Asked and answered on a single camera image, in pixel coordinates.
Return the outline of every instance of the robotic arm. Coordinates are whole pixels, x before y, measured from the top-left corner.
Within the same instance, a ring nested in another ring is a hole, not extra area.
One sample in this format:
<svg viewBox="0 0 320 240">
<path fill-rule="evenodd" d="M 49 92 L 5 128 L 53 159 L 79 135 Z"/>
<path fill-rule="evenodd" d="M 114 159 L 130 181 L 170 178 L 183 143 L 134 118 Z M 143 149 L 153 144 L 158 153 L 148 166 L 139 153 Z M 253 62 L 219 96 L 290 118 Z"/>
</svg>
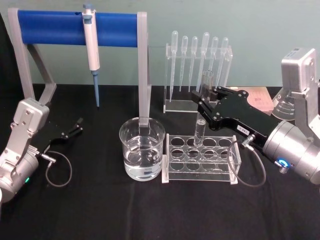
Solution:
<svg viewBox="0 0 320 240">
<path fill-rule="evenodd" d="M 33 98 L 27 98 L 19 102 L 13 122 L 10 125 L 11 135 L 5 150 L 0 155 L 0 204 L 10 201 L 28 181 L 39 165 L 37 157 L 49 161 L 48 172 L 51 165 L 56 162 L 54 158 L 45 154 L 50 146 L 63 144 L 71 137 L 81 134 L 83 130 L 80 126 L 82 122 L 82 118 L 80 118 L 73 128 L 61 133 L 45 145 L 43 149 L 38 150 L 30 143 L 33 136 L 45 125 L 48 115 L 49 108 Z"/>
<path fill-rule="evenodd" d="M 293 169 L 313 184 L 320 184 L 320 116 L 315 49 L 295 48 L 281 62 L 283 88 L 292 92 L 296 126 L 268 116 L 248 104 L 248 92 L 224 87 L 209 89 L 216 97 L 212 107 L 192 92 L 198 112 L 217 131 L 232 129 L 246 138 L 242 147 L 252 145 L 279 167 Z"/>
</svg>

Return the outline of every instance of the glass test tube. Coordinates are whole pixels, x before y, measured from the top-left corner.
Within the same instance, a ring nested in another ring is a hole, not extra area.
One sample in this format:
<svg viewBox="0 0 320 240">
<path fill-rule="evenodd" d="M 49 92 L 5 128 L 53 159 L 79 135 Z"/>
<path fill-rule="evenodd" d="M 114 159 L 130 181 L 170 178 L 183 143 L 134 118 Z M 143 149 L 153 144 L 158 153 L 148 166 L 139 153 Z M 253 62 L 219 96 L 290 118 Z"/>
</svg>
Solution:
<svg viewBox="0 0 320 240">
<path fill-rule="evenodd" d="M 200 94 L 201 94 L 201 97 L 207 101 L 210 101 L 209 90 L 211 90 L 213 78 L 214 78 L 214 73 L 212 71 L 206 70 L 202 73 Z M 205 136 L 205 129 L 206 129 L 206 120 L 198 112 L 196 116 L 196 122 L 195 122 L 195 132 L 194 132 L 194 141 L 193 141 L 194 146 L 199 147 L 202 145 L 204 141 L 204 136 Z"/>
</svg>

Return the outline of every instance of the light green wall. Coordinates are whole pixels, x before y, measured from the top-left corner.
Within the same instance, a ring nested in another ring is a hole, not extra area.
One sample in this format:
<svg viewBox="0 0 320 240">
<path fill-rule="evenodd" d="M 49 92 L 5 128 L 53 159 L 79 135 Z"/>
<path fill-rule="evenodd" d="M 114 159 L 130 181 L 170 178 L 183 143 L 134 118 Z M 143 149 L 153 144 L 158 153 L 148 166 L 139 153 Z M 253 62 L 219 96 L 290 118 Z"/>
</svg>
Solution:
<svg viewBox="0 0 320 240">
<path fill-rule="evenodd" d="M 82 0 L 1 0 L 0 12 L 8 26 L 7 9 L 82 11 Z M 233 50 L 228 85 L 280 86 L 281 59 L 295 47 L 320 50 L 319 0 L 92 0 L 98 12 L 148 13 L 150 74 L 153 85 L 163 85 L 165 52 L 171 32 L 179 36 L 229 38 Z M 41 45 L 42 55 L 59 84 L 91 84 L 84 46 Z M 100 83 L 136 85 L 137 50 L 100 47 Z M 31 64 L 35 83 L 41 77 Z"/>
</svg>

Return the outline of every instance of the clear acrylic rack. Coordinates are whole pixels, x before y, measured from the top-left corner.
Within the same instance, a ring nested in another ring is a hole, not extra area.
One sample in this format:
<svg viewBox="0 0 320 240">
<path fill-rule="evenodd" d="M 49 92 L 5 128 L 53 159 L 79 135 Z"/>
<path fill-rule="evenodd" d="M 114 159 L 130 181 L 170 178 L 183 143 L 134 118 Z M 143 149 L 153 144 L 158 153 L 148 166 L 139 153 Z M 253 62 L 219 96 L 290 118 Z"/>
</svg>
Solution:
<svg viewBox="0 0 320 240">
<path fill-rule="evenodd" d="M 166 135 L 166 156 L 162 159 L 162 183 L 171 180 L 219 181 L 237 184 L 227 162 L 227 150 L 236 136 L 206 136 L 203 145 L 194 146 L 194 136 Z M 238 173 L 241 157 L 237 144 L 229 156 Z"/>
<path fill-rule="evenodd" d="M 227 46 L 225 54 L 221 53 L 222 48 L 218 47 L 216 53 L 212 54 L 212 48 L 208 47 L 205 53 L 203 61 L 203 68 L 201 69 L 201 47 L 197 47 L 194 66 L 191 76 L 190 91 L 189 91 L 189 73 L 191 72 L 192 52 L 191 47 L 188 47 L 184 60 L 184 71 L 182 78 L 182 87 L 180 90 L 180 71 L 181 61 L 183 59 L 181 46 L 178 46 L 175 57 L 175 69 L 174 69 L 174 85 L 172 98 L 170 100 L 170 85 L 171 85 L 171 73 L 172 73 L 172 51 L 171 46 L 167 43 L 165 47 L 165 75 L 164 75 L 164 100 L 163 100 L 163 113 L 165 112 L 197 112 L 197 104 L 191 100 L 191 91 L 196 89 L 196 85 L 199 78 L 199 71 L 201 73 L 205 70 L 211 70 L 213 72 L 214 83 L 212 86 L 227 85 L 228 75 L 233 59 L 233 52 L 230 45 Z"/>
</svg>

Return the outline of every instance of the micropipette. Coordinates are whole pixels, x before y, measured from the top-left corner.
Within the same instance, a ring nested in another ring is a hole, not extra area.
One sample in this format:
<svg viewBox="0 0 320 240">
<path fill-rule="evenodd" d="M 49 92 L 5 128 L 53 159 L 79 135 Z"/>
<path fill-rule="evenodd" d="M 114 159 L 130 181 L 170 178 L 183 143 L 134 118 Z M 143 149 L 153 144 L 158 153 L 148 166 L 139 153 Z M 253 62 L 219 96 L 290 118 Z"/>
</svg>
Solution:
<svg viewBox="0 0 320 240">
<path fill-rule="evenodd" d="M 202 76 L 202 70 L 204 69 L 204 62 L 206 57 L 206 52 L 208 48 L 210 34 L 208 32 L 205 32 L 202 36 L 202 43 L 201 43 L 201 60 L 200 60 L 200 67 L 199 67 L 199 74 L 198 74 L 198 81 L 196 83 L 196 91 L 199 92 L 200 85 L 201 85 L 201 76 Z"/>
<path fill-rule="evenodd" d="M 86 51 L 88 54 L 89 69 L 93 76 L 94 93 L 96 106 L 99 108 L 99 86 L 98 74 L 100 68 L 99 50 L 98 50 L 98 37 L 96 26 L 96 10 L 92 10 L 90 3 L 83 4 L 85 10 L 82 13 L 83 28 L 85 36 Z"/>
<path fill-rule="evenodd" d="M 214 60 L 216 58 L 218 42 L 219 42 L 219 39 L 216 36 L 214 38 L 212 38 L 211 49 L 210 49 L 211 59 L 209 62 L 209 71 L 212 71 L 212 68 L 214 66 Z"/>
<path fill-rule="evenodd" d="M 191 63 L 190 63 L 190 70 L 189 70 L 189 92 L 190 92 L 192 74 L 194 72 L 197 47 L 198 47 L 198 38 L 196 36 L 194 36 L 192 38 L 192 42 L 191 42 Z"/>
<path fill-rule="evenodd" d="M 182 44 L 181 44 L 181 66 L 180 66 L 180 89 L 181 92 L 181 85 L 182 81 L 184 79 L 184 70 L 185 70 L 185 59 L 186 59 L 186 53 L 187 53 L 187 47 L 188 47 L 188 37 L 183 36 L 182 37 Z"/>
<path fill-rule="evenodd" d="M 225 60 L 225 55 L 226 55 L 226 52 L 227 52 L 228 43 L 229 43 L 228 38 L 224 37 L 223 40 L 222 40 L 221 49 L 220 49 L 220 62 L 219 62 L 218 72 L 216 74 L 216 84 L 215 84 L 216 87 L 218 86 L 219 81 L 220 81 L 222 65 L 223 65 L 224 60 Z"/>
<path fill-rule="evenodd" d="M 171 76 L 170 76 L 170 102 L 172 98 L 172 93 L 174 92 L 175 83 L 175 67 L 176 67 L 176 56 L 178 50 L 178 32 L 173 31 L 171 35 Z"/>
</svg>

